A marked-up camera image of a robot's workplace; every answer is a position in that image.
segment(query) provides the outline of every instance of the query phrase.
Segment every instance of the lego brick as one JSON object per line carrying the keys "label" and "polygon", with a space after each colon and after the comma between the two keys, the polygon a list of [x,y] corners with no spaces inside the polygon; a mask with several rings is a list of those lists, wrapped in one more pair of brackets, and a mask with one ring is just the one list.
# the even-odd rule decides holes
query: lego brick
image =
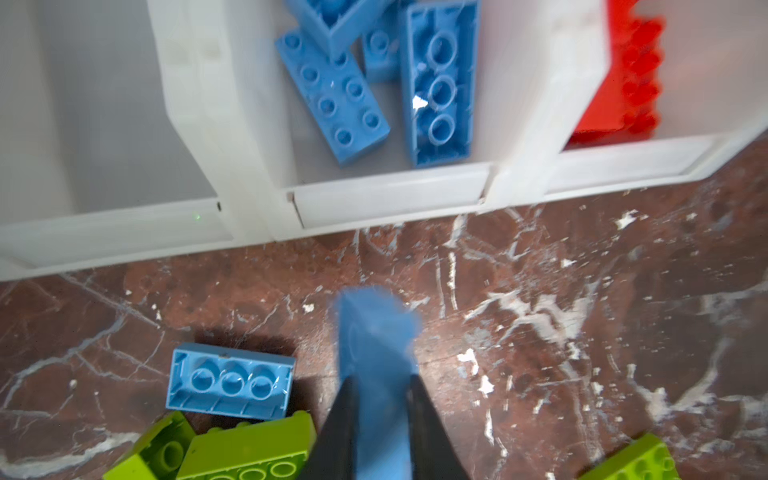
{"label": "lego brick", "polygon": [[680,480],[667,446],[655,435],[643,435],[579,480]]}
{"label": "lego brick", "polygon": [[387,138],[389,124],[352,54],[329,61],[300,30],[289,31],[276,46],[340,165]]}
{"label": "lego brick", "polygon": [[471,154],[479,21],[479,2],[415,3],[400,12],[406,144],[416,167]]}
{"label": "lego brick", "polygon": [[302,30],[323,54],[338,58],[394,0],[286,0]]}
{"label": "lego brick", "polygon": [[192,441],[177,480],[265,480],[298,476],[315,443],[307,412],[234,429],[211,429]]}
{"label": "lego brick", "polygon": [[174,480],[194,436],[184,414],[173,412],[144,433],[104,480]]}
{"label": "lego brick", "polygon": [[184,343],[174,350],[166,407],[245,419],[286,415],[296,360]]}
{"label": "lego brick", "polygon": [[635,0],[607,0],[611,69],[576,127],[571,145],[640,141],[660,123],[662,18],[634,15]]}
{"label": "lego brick", "polygon": [[397,81],[400,78],[400,38],[398,12],[412,0],[397,0],[389,6],[376,24],[363,34],[362,61],[369,83]]}
{"label": "lego brick", "polygon": [[339,375],[359,384],[356,474],[359,480],[408,480],[411,454],[406,408],[419,371],[412,342],[420,319],[391,293],[346,290],[339,297]]}

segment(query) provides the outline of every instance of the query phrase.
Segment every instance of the red lego brick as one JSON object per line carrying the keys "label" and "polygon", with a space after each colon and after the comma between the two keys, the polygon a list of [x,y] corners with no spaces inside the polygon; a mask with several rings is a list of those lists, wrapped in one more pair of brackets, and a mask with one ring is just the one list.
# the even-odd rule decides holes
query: red lego brick
{"label": "red lego brick", "polygon": [[637,0],[607,0],[611,69],[569,146],[650,138],[660,122],[657,71],[664,59],[659,37],[663,18],[638,18]]}

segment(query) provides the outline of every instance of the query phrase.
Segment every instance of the underside of lego brick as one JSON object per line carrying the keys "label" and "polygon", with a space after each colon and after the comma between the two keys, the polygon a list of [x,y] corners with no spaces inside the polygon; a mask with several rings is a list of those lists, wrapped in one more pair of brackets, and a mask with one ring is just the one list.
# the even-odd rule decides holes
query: underside of lego brick
{"label": "underside of lego brick", "polygon": [[185,343],[174,350],[166,407],[246,419],[286,415],[290,357]]}
{"label": "underside of lego brick", "polygon": [[416,167],[471,153],[478,2],[417,3],[401,11],[406,143]]}

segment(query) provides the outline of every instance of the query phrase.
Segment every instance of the lego stud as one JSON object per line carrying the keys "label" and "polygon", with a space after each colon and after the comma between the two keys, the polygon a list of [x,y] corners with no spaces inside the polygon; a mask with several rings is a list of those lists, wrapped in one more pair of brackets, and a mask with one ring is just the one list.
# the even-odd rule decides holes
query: lego stud
{"label": "lego stud", "polygon": [[207,392],[210,387],[214,386],[219,374],[219,367],[210,360],[206,361],[192,372],[190,376],[192,388],[198,392]]}
{"label": "lego stud", "polygon": [[303,78],[307,84],[314,85],[320,79],[320,72],[317,71],[317,68],[314,68],[311,65],[304,65],[301,68],[301,78]]}
{"label": "lego stud", "polygon": [[289,50],[297,51],[301,48],[301,37],[295,33],[289,33],[283,38],[283,43]]}
{"label": "lego stud", "polygon": [[645,460],[637,462],[634,466],[634,472],[640,480],[653,480],[654,478],[654,474],[648,469],[648,464]]}
{"label": "lego stud", "polygon": [[320,113],[324,117],[330,118],[336,113],[336,102],[332,98],[321,97],[317,102],[317,107],[320,109]]}
{"label": "lego stud", "polygon": [[637,61],[632,64],[631,70],[637,75],[645,75],[659,68],[661,61],[661,55],[655,51],[649,51],[637,58]]}
{"label": "lego stud", "polygon": [[290,477],[296,472],[296,466],[290,462],[278,462],[270,467],[270,473],[277,478]]}
{"label": "lego stud", "polygon": [[450,31],[438,31],[429,40],[427,63],[432,70],[445,70],[456,59],[457,51],[456,36]]}
{"label": "lego stud", "polygon": [[182,460],[184,460],[184,447],[179,442],[171,440],[155,452],[149,464],[157,476],[165,476],[181,467]]}
{"label": "lego stud", "polygon": [[260,468],[249,468],[240,473],[238,480],[264,480],[266,472]]}
{"label": "lego stud", "polygon": [[356,78],[347,79],[344,90],[353,100],[362,99],[362,84]]}
{"label": "lego stud", "polygon": [[362,114],[362,122],[370,130],[375,130],[376,128],[379,128],[379,125],[382,124],[379,116],[371,110],[368,110],[366,113]]}
{"label": "lego stud", "polygon": [[333,66],[336,68],[344,68],[348,61],[349,55],[342,53],[336,58],[336,60],[332,61],[331,64],[333,64]]}
{"label": "lego stud", "polygon": [[277,377],[271,369],[265,366],[257,367],[251,374],[251,379],[250,394],[256,400],[266,400],[272,395]]}
{"label": "lego stud", "polygon": [[429,143],[439,147],[445,145],[453,137],[456,130],[456,122],[450,115],[438,115],[429,125]]}
{"label": "lego stud", "polygon": [[243,391],[246,376],[247,374],[243,367],[234,362],[229,362],[221,372],[221,391],[224,395],[237,395]]}
{"label": "lego stud", "polygon": [[333,137],[336,139],[336,143],[341,145],[342,147],[348,147],[352,144],[352,132],[347,130],[346,128],[340,128],[336,131],[336,133],[333,135]]}
{"label": "lego stud", "polygon": [[433,109],[445,110],[456,98],[456,82],[448,75],[440,75],[429,86],[427,100]]}
{"label": "lego stud", "polygon": [[664,21],[660,18],[654,18],[643,22],[632,34],[632,43],[638,46],[649,45],[658,40],[661,32],[664,30]]}
{"label": "lego stud", "polygon": [[661,468],[663,468],[665,472],[674,470],[674,460],[669,456],[667,449],[663,446],[656,448],[654,460],[658,465],[661,465]]}
{"label": "lego stud", "polygon": [[389,49],[389,35],[382,30],[374,31],[368,37],[368,48],[374,55],[386,55]]}

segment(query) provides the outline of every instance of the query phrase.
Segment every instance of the white plastic wall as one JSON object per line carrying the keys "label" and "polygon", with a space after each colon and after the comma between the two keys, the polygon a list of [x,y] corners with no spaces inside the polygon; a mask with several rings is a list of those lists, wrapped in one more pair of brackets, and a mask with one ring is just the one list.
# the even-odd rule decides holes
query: white plastic wall
{"label": "white plastic wall", "polygon": [[738,131],[768,114],[768,2],[642,0],[663,15],[657,138]]}
{"label": "white plastic wall", "polygon": [[498,164],[483,210],[542,201],[553,160],[610,65],[605,15],[604,0],[486,2],[478,112],[488,112],[490,131],[478,154]]}
{"label": "white plastic wall", "polygon": [[30,7],[0,4],[0,225],[75,212]]}
{"label": "white plastic wall", "polygon": [[163,109],[146,3],[33,9],[78,210],[214,197]]}

